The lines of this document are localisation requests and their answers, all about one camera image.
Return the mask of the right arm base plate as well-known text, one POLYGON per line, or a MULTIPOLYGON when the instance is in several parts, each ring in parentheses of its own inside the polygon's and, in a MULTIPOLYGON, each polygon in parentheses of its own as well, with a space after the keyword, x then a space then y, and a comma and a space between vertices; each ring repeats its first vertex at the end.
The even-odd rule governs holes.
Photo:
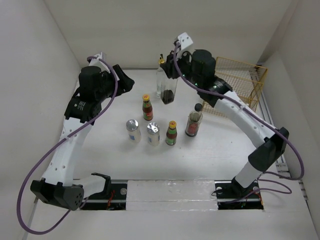
POLYGON ((263 210, 262 197, 254 190, 259 188, 257 181, 254 181, 244 192, 236 193, 232 189, 230 180, 217 180, 214 182, 215 189, 211 193, 216 197, 218 210, 263 210))

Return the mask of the dark sauce glass bottle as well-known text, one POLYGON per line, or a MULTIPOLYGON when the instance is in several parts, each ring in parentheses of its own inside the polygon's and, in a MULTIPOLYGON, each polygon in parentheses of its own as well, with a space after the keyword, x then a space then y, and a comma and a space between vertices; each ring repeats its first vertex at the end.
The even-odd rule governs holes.
POLYGON ((167 105, 174 101, 178 79, 168 78, 164 72, 161 77, 160 98, 167 105))

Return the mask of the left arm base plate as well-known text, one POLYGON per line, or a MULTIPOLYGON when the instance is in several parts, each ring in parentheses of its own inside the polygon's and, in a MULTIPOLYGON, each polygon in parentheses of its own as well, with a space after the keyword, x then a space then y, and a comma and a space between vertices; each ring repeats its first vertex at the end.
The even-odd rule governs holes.
POLYGON ((128 182, 112 181, 108 195, 91 195, 81 210, 85 211, 124 211, 127 203, 128 182))

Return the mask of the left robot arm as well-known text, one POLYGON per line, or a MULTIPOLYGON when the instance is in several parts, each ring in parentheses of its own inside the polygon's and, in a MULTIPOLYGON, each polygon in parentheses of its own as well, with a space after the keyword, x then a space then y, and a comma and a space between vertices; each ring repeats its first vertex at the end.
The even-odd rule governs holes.
POLYGON ((76 162, 86 136, 102 113, 102 102, 132 90, 134 80, 116 64, 114 73, 99 66, 86 66, 78 76, 79 86, 65 110, 60 139, 63 143, 53 157, 40 180, 33 180, 30 190, 43 203, 77 210, 84 198, 97 194, 107 198, 111 194, 111 178, 92 173, 83 179, 74 179, 76 162))

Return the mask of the red label soy sauce bottle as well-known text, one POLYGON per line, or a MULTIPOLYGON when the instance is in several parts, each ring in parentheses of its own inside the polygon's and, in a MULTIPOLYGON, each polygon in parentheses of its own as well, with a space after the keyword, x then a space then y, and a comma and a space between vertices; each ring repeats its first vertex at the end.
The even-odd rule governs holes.
POLYGON ((188 115, 188 120, 185 128, 185 134, 189 137, 195 137, 198 133, 200 124, 203 119, 202 104, 196 103, 194 110, 188 115))

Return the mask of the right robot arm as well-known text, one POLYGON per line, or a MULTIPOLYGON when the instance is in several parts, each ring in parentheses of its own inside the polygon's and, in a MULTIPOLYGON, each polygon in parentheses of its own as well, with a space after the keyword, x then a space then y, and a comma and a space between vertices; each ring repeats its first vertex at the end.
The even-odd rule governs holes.
POLYGON ((216 60, 204 49, 193 53, 173 51, 158 61, 164 80, 175 83, 184 77, 201 99, 217 109, 239 127, 251 140, 255 150, 242 170, 231 180, 228 190, 236 197, 248 194, 252 184, 284 153, 289 132, 286 128, 268 125, 240 99, 224 79, 215 73, 216 60))

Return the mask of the clear liquid glass bottle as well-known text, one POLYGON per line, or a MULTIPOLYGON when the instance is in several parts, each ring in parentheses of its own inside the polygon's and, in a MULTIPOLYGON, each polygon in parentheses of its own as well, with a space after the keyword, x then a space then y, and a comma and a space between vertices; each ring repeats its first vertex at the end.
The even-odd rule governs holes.
POLYGON ((158 60, 158 69, 156 71, 156 96, 159 98, 161 96, 161 87, 162 87, 162 80, 164 75, 164 70, 161 68, 161 64, 165 63, 165 59, 163 54, 160 54, 159 60, 158 60))

